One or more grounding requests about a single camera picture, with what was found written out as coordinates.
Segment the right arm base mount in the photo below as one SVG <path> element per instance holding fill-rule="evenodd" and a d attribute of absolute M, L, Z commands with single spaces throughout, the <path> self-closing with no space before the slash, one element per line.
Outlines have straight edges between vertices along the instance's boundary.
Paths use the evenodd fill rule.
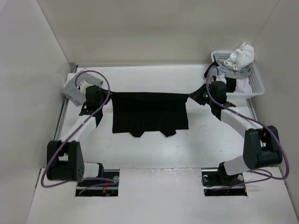
<path fill-rule="evenodd" d="M 221 175 L 217 168 L 204 168 L 201 170 L 201 183 L 205 196 L 247 196 L 243 174 Z"/>

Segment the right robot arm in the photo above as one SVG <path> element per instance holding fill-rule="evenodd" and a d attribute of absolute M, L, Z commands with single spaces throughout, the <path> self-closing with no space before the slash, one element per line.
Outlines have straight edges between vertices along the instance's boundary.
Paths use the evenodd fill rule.
<path fill-rule="evenodd" d="M 219 121 L 231 126 L 244 139 L 242 155 L 220 163 L 212 175 L 204 175 L 204 186 L 235 186 L 233 181 L 244 172 L 257 172 L 258 168 L 282 162 L 283 153 L 278 145 L 277 129 L 274 126 L 264 127 L 241 114 L 234 104 L 228 102 L 223 82 L 204 84 L 191 93 L 189 98 L 199 105 L 209 105 L 211 113 Z"/>

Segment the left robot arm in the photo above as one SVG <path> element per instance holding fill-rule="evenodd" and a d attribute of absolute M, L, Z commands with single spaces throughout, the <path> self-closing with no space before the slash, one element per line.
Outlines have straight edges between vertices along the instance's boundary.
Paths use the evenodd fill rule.
<path fill-rule="evenodd" d="M 84 162 L 81 143 L 98 127 L 103 117 L 102 109 L 111 96 L 110 90 L 95 85 L 86 88 L 86 101 L 75 124 L 64 137 L 52 140 L 47 145 L 45 173 L 49 180 L 62 182 L 89 180 L 94 186 L 103 184 L 105 180 L 103 165 Z"/>

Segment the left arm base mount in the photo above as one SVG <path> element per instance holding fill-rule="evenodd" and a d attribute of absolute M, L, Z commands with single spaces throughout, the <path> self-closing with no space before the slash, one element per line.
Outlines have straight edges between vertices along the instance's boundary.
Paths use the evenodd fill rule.
<path fill-rule="evenodd" d="M 76 186 L 77 197 L 116 197 L 119 191 L 120 170 L 104 171 L 102 180 L 83 180 Z"/>

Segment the black tank top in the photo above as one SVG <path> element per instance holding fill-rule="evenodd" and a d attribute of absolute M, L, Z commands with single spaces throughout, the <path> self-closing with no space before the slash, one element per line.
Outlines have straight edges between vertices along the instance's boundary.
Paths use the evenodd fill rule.
<path fill-rule="evenodd" d="M 141 137 L 161 132 L 165 137 L 189 129 L 187 94 L 156 92 L 113 92 L 113 133 Z"/>

